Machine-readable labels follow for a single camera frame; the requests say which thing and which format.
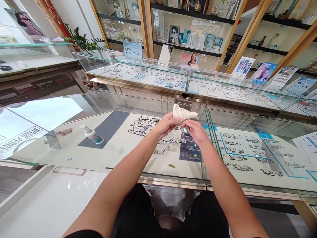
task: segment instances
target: poster of woman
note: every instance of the poster of woman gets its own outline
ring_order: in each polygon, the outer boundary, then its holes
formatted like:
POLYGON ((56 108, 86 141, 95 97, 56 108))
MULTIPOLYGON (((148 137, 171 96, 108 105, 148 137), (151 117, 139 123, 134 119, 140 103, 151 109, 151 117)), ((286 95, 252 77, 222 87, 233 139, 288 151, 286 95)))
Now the poster of woman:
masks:
POLYGON ((7 8, 5 8, 5 10, 12 17, 12 19, 23 28, 27 35, 45 36, 41 29, 37 26, 37 24, 35 24, 35 22, 26 12, 7 8))

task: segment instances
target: trophy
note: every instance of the trophy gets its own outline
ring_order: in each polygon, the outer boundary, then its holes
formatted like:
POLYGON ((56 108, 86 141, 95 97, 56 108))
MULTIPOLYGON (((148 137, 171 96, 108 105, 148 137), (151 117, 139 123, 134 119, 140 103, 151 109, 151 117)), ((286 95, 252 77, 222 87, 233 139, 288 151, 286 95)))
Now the trophy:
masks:
POLYGON ((272 44, 272 42, 273 42, 273 40, 275 40, 277 37, 279 37, 279 33, 276 33, 274 36, 273 36, 273 38, 272 39, 270 39, 270 41, 269 41, 269 43, 267 44, 267 48, 270 48, 270 46, 271 46, 271 44, 272 44))

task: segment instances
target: black shelf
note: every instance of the black shelf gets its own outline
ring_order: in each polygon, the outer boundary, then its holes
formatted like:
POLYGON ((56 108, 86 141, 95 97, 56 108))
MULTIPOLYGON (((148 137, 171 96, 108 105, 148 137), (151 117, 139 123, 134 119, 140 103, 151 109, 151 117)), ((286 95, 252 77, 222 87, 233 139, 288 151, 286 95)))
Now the black shelf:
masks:
POLYGON ((134 25, 141 25, 141 22, 137 21, 137 20, 115 17, 115 16, 112 16, 112 15, 106 15, 106 14, 103 14, 103 13, 98 13, 98 17, 105 18, 105 19, 110 19, 110 20, 117 20, 117 21, 121 21, 121 22, 134 24, 134 25))
POLYGON ((264 52, 270 52, 270 53, 274 53, 274 54, 278 54, 278 55, 287 55, 288 54, 288 52, 286 52, 286 51, 279 51, 279 50, 270 49, 270 48, 266 48, 266 47, 262 47, 262 46, 251 45, 251 44, 248 44, 247 48, 260 50, 260 51, 264 51, 264 52))
POLYGON ((210 55, 210 56, 221 57, 221 54, 219 54, 219 53, 213 53, 213 52, 209 52, 209 51, 203 51, 203 50, 183 47, 181 45, 174 45, 174 44, 160 42, 160 41, 155 41, 155 40, 153 41, 153 44, 155 44, 155 45, 169 45, 169 46, 173 46, 175 49, 179 49, 179 50, 185 50, 185 51, 190 51, 190 52, 195 51, 196 53, 199 53, 199 54, 205 54, 205 55, 210 55))
POLYGON ((111 43, 116 43, 116 44, 123 45, 123 41, 113 40, 113 39, 109 39, 109 38, 107 38, 107 41, 111 42, 111 43))
POLYGON ((151 8, 155 8, 155 9, 159 9, 159 10, 163 10, 163 11, 167 11, 167 12, 173 12, 173 13, 177 13, 177 14, 182 14, 182 15, 187 15, 187 16, 191 16, 191 17, 212 20, 212 21, 217 21, 217 22, 223 22, 223 23, 228 23, 231 25, 233 25, 235 23, 235 20, 232 20, 232 19, 221 18, 221 17, 215 16, 215 15, 206 15, 206 14, 202 14, 199 12, 190 12, 190 11, 186 11, 186 10, 179 9, 179 8, 164 6, 162 4, 151 3, 150 6, 151 6, 151 8))
POLYGON ((280 25, 286 25, 286 26, 291 26, 291 27, 295 27, 295 28, 300 28, 300 29, 304 29, 304 30, 308 30, 311 27, 311 25, 306 25, 306 24, 303 24, 303 23, 296 21, 296 20, 279 19, 279 18, 276 18, 276 17, 269 15, 269 14, 265 14, 262 17, 262 20, 269 21, 269 22, 276 23, 276 24, 280 24, 280 25))
POLYGON ((307 76, 313 76, 313 77, 317 77, 317 73, 313 73, 313 72, 307 72, 304 70, 297 70, 296 73, 298 74, 303 74, 303 75, 307 75, 307 76))

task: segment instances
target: white bottle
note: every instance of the white bottle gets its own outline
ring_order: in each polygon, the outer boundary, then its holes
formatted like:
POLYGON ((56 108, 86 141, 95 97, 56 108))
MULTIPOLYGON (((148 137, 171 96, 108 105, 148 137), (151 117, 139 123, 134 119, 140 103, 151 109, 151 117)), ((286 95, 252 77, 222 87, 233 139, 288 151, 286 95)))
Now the white bottle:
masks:
POLYGON ((98 133, 95 130, 90 129, 85 125, 81 125, 80 128, 83 130, 83 132, 85 132, 85 136, 87 136, 96 144, 101 144, 102 142, 104 142, 104 139, 100 135, 98 135, 98 133))

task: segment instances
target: brochure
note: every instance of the brochure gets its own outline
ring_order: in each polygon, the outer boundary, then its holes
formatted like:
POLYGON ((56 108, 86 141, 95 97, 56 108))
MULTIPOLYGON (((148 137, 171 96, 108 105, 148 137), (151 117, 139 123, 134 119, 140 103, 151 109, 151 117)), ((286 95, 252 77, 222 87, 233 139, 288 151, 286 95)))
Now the brochure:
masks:
POLYGON ((234 68, 228 83, 240 85, 249 72, 254 60, 253 58, 242 56, 239 64, 234 68))

